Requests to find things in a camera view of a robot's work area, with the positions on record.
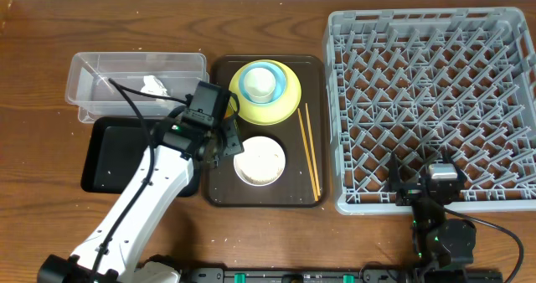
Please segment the white tissue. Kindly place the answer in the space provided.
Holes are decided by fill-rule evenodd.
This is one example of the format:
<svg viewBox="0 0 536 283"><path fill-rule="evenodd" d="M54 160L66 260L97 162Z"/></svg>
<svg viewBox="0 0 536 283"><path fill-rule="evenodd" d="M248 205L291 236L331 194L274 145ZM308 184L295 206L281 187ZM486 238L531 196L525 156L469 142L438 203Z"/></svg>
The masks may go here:
<svg viewBox="0 0 536 283"><path fill-rule="evenodd" d="M156 76L145 75L143 83L144 86L141 88L143 94L152 95L152 98L158 102L167 102L165 97L168 97L168 90Z"/></svg>

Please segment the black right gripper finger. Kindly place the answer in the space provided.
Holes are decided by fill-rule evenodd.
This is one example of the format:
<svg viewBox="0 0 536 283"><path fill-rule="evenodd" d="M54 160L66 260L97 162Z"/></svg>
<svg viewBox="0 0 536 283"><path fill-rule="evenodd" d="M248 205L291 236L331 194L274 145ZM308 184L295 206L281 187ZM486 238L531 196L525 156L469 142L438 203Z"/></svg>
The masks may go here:
<svg viewBox="0 0 536 283"><path fill-rule="evenodd" d="M387 181L389 191L399 191L402 185L402 180L399 173L399 163L394 152L390 153L389 163L389 177Z"/></svg>
<svg viewBox="0 0 536 283"><path fill-rule="evenodd" d="M466 174L456 165L456 163L454 162L454 160L452 159L450 153L448 151L444 151L444 160L446 162L448 162L449 164L451 164L455 171L456 171L456 179L459 181L459 182L465 182L466 181Z"/></svg>

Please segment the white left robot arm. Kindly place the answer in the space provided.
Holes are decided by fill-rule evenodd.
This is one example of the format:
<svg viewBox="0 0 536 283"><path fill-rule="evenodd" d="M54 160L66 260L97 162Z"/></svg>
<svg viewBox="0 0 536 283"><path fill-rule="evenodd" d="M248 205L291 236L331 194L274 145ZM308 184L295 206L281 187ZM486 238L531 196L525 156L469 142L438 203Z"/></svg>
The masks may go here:
<svg viewBox="0 0 536 283"><path fill-rule="evenodd" d="M39 282L178 282L180 270L142 251L173 200L201 162L242 153L235 116L186 109L149 131L147 149L110 212L67 259L50 255Z"/></svg>

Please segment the pink white small bowl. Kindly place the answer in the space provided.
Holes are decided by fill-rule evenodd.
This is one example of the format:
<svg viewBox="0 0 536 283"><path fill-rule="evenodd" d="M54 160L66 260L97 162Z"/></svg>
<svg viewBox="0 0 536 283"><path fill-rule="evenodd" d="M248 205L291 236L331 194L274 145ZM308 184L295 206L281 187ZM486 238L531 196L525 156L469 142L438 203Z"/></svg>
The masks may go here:
<svg viewBox="0 0 536 283"><path fill-rule="evenodd" d="M243 142L244 151L234 156L234 171L246 184L264 187L284 172L286 154L282 146L267 136L253 136Z"/></svg>

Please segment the green orange snack wrapper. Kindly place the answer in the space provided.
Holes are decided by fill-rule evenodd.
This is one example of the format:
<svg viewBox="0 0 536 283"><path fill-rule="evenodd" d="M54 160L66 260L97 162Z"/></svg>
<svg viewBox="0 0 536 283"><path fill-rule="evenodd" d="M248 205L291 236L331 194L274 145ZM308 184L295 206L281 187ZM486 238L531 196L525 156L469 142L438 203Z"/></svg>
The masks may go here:
<svg viewBox="0 0 536 283"><path fill-rule="evenodd" d="M228 104L224 118L227 119L234 114L234 109L231 103Z"/></svg>

